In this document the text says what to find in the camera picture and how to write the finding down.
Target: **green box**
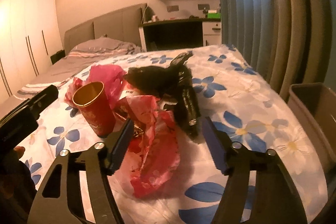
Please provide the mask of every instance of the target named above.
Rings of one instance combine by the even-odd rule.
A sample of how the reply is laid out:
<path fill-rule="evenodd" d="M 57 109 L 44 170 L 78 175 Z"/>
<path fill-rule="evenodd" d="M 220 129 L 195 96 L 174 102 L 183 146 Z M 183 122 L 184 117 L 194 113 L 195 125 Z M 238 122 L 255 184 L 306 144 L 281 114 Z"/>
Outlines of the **green box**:
<path fill-rule="evenodd" d="M 220 13 L 208 14 L 208 18 L 221 18 L 221 14 Z"/>

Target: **gray headboard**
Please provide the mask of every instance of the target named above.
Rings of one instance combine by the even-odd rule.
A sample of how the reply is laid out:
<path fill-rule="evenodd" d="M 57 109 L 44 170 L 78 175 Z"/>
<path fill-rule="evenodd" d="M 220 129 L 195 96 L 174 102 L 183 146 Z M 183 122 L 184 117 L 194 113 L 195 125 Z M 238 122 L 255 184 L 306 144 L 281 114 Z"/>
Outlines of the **gray headboard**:
<path fill-rule="evenodd" d="M 146 6 L 147 4 L 138 4 L 116 10 L 67 30 L 64 34 L 65 53 L 68 54 L 82 42 L 97 39 L 103 35 L 141 46 L 139 25 Z"/>

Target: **white wardrobe door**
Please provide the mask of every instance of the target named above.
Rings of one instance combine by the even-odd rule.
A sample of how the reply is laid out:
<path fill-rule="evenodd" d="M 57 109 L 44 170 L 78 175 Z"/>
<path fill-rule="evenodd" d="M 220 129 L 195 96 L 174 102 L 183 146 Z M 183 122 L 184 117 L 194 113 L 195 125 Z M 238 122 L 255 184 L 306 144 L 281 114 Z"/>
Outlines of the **white wardrobe door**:
<path fill-rule="evenodd" d="M 0 104 L 2 104 L 9 97 L 5 83 L 0 79 Z"/>
<path fill-rule="evenodd" d="M 25 0 L 26 35 L 37 74 L 44 73 L 52 65 L 43 42 L 39 1 Z"/>
<path fill-rule="evenodd" d="M 10 3 L 11 37 L 15 62 L 21 85 L 25 86 L 36 77 L 26 40 L 25 0 L 10 0 Z"/>
<path fill-rule="evenodd" d="M 0 32 L 2 29 L 5 28 L 5 25 L 8 24 L 7 18 L 6 18 L 6 9 L 4 8 L 3 5 L 4 0 L 0 0 Z M 8 85 L 7 85 L 7 80 L 6 76 L 4 74 L 3 68 L 2 68 L 2 54 L 1 54 L 1 49 L 2 49 L 2 44 L 3 44 L 3 39 L 0 37 L 0 103 L 3 103 L 8 97 L 9 97 L 9 90 L 8 90 Z"/>
<path fill-rule="evenodd" d="M 39 0 L 39 12 L 42 30 L 49 56 L 63 49 L 59 35 L 55 0 Z"/>
<path fill-rule="evenodd" d="M 21 89 L 21 79 L 18 76 L 17 64 L 11 39 L 10 25 L 11 0 L 0 0 L 1 28 L 0 28 L 0 57 L 3 72 L 12 94 Z"/>

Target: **wardrobe handle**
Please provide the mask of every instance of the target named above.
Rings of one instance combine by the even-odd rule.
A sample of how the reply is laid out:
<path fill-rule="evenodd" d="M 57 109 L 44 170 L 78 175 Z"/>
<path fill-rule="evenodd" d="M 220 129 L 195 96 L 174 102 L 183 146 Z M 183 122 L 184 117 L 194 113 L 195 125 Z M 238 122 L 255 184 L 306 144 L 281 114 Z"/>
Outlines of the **wardrobe handle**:
<path fill-rule="evenodd" d="M 26 37 L 26 44 L 27 44 L 27 49 L 28 49 L 28 53 L 29 53 L 29 57 L 30 57 L 31 65 L 33 66 L 34 73 L 35 73 L 35 75 L 37 76 L 37 74 L 36 74 L 36 70 L 35 70 L 35 67 L 34 67 L 34 64 L 33 64 L 33 60 L 32 60 L 32 54 L 30 53 L 30 50 L 29 50 L 29 45 L 28 45 L 27 37 Z"/>
<path fill-rule="evenodd" d="M 2 62 L 1 62 L 1 57 L 0 57 L 0 76 L 2 78 L 3 84 L 5 85 L 5 89 L 7 91 L 8 96 L 12 96 L 13 93 L 11 91 L 11 88 L 9 87 L 8 82 L 7 82 L 7 78 L 6 78 L 5 72 L 3 70 Z"/>
<path fill-rule="evenodd" d="M 39 75 L 39 71 L 38 71 L 38 69 L 37 69 L 37 66 L 36 66 L 36 63 L 35 63 L 35 59 L 34 59 L 34 54 L 33 54 L 33 51 L 32 51 L 32 46 L 30 45 L 30 39 L 29 39 L 29 36 L 28 36 L 28 43 L 29 43 L 29 48 L 30 48 L 30 52 L 31 52 L 31 60 L 32 60 L 32 62 L 34 62 L 34 64 L 33 64 L 33 66 L 35 66 L 34 67 L 34 69 L 36 70 L 35 71 L 35 74 L 36 74 L 36 76 L 37 75 Z"/>
<path fill-rule="evenodd" d="M 45 40 L 44 40 L 44 33 L 43 33 L 43 30 L 42 30 L 42 37 L 43 37 L 43 43 L 44 43 L 45 51 L 47 52 L 47 55 L 49 55 L 49 54 L 48 54 L 48 50 L 47 50 L 47 45 L 45 44 Z"/>

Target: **wall socket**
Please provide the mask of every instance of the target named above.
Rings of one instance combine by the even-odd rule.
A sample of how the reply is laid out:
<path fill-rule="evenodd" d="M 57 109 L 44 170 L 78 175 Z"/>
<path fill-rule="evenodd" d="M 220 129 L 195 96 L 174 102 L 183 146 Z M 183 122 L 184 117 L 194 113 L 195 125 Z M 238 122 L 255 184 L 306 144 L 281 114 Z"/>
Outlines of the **wall socket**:
<path fill-rule="evenodd" d="M 179 6 L 178 5 L 167 6 L 167 12 L 171 13 L 171 12 L 177 12 L 177 11 L 179 11 Z"/>
<path fill-rule="evenodd" d="M 198 10 L 204 10 L 204 8 L 206 10 L 210 10 L 210 5 L 209 4 L 199 4 L 198 5 Z"/>

